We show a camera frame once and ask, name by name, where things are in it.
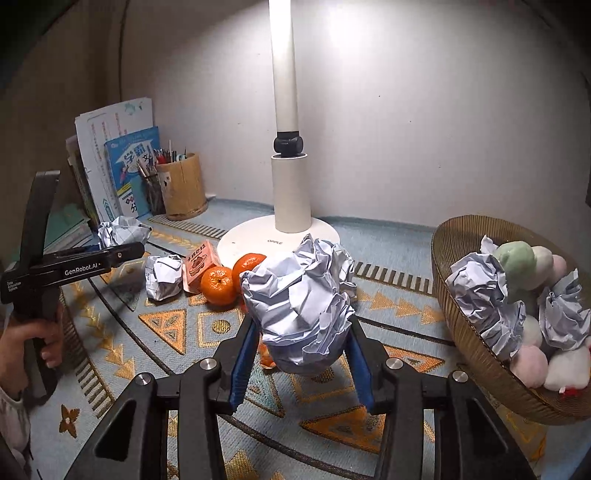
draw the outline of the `desk lamp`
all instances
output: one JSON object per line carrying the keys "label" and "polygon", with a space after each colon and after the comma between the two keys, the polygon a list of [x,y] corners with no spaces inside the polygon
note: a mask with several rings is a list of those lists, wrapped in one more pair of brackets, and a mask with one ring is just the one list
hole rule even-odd
{"label": "desk lamp", "polygon": [[308,155],[303,153],[297,118],[296,63],[291,0],[269,0],[275,89],[277,137],[271,157],[275,215],[248,220],[232,228],[217,245],[226,267],[247,253],[272,255],[291,252],[310,233],[314,238],[339,242],[328,223],[312,218],[308,193]]}

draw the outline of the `blue book cover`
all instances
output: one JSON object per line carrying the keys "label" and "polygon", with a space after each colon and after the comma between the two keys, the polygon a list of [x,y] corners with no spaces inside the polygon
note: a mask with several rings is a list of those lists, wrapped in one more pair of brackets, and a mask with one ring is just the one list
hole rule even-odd
{"label": "blue book cover", "polygon": [[155,162],[154,150],[160,148],[158,127],[146,128],[105,142],[115,191],[125,216],[139,217],[150,211],[139,175],[138,163]]}

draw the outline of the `white plush ball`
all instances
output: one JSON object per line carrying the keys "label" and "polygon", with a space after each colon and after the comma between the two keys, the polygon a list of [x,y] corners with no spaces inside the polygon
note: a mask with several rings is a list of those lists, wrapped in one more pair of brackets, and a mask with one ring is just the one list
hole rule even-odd
{"label": "white plush ball", "polygon": [[522,346],[511,361],[511,371],[528,388],[538,388],[548,375],[548,360],[534,345]]}
{"label": "white plush ball", "polygon": [[554,258],[552,252],[546,247],[531,247],[535,255],[535,272],[532,276],[524,280],[522,287],[524,290],[535,290],[552,274]]}
{"label": "white plush ball", "polygon": [[526,315],[523,322],[523,344],[534,345],[540,348],[542,345],[542,331],[540,330],[540,323],[535,317]]}
{"label": "white plush ball", "polygon": [[588,347],[581,346],[569,351],[558,350],[548,364],[548,376],[544,386],[555,392],[563,387],[582,390],[589,384],[590,371],[591,353]]}
{"label": "white plush ball", "polygon": [[554,259],[554,265],[552,266],[550,276],[546,279],[546,285],[549,287],[556,285],[556,282],[568,273],[568,267],[564,258],[560,255],[552,255],[552,258]]}

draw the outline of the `green plush ball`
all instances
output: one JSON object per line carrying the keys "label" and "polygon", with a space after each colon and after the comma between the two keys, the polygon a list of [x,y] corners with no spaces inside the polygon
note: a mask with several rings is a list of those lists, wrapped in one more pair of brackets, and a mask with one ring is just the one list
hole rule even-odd
{"label": "green plush ball", "polygon": [[492,255],[499,261],[511,290],[522,288],[523,282],[535,274],[535,253],[525,242],[509,242]]}

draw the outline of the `wooden pen holder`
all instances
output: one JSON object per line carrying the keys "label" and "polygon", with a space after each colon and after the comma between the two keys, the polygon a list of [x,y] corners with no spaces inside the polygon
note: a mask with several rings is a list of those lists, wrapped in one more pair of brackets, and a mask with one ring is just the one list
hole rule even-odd
{"label": "wooden pen holder", "polygon": [[207,210],[199,155],[190,153],[186,160],[156,165],[156,170],[167,218],[186,220]]}

